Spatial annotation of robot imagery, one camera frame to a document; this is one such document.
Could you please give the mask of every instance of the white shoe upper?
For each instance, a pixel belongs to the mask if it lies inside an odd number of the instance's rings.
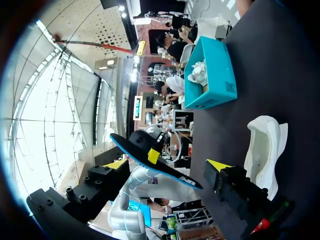
[[[251,139],[244,162],[246,176],[259,188],[268,189],[267,198],[272,200],[278,191],[275,167],[286,145],[288,124],[279,125],[273,117],[262,115],[247,127]]]

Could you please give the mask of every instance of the ceiling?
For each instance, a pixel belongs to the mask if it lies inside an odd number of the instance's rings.
[[[131,49],[118,7],[104,9],[100,0],[57,0],[39,19],[52,35],[59,34],[63,40],[106,43]],[[67,48],[107,82],[111,78],[110,71],[95,69],[95,62],[127,56],[117,50],[83,44],[69,43]]]

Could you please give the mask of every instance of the black table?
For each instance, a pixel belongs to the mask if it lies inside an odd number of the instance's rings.
[[[226,238],[239,239],[246,223],[218,200],[204,179],[205,160],[243,166],[250,121],[269,115],[288,123],[286,148],[275,168],[277,196],[295,202],[283,226],[307,239],[317,231],[319,221],[312,217],[320,213],[319,58],[295,17],[271,0],[255,1],[225,43],[238,99],[195,111],[191,177],[204,187],[199,194]]]

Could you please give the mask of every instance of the yellow label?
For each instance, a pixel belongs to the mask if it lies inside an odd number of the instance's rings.
[[[156,164],[158,161],[158,157],[160,155],[160,152],[154,150],[153,148],[150,149],[148,153],[148,161],[152,164]]]
[[[219,172],[221,171],[221,169],[225,169],[227,167],[231,167],[229,165],[226,165],[226,164],[223,164],[223,163],[220,163],[220,162],[217,162],[217,161],[213,161],[213,160],[210,160],[210,159],[207,159],[206,161],[209,162],[211,165],[213,165],[214,168],[217,169]]]
[[[125,161],[127,161],[127,160],[115,161],[115,162],[109,163],[109,164],[107,164],[107,165],[103,165],[102,167],[109,167],[109,168],[111,168],[111,169],[117,169],[117,168],[119,168],[122,164],[124,164]]]
[[[146,41],[140,41],[138,45],[138,50],[136,52],[137,56],[141,56],[144,53]]]

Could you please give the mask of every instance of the qr code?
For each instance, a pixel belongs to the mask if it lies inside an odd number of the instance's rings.
[[[235,93],[236,92],[236,86],[235,84],[231,83],[231,82],[225,82],[225,90],[229,93]]]

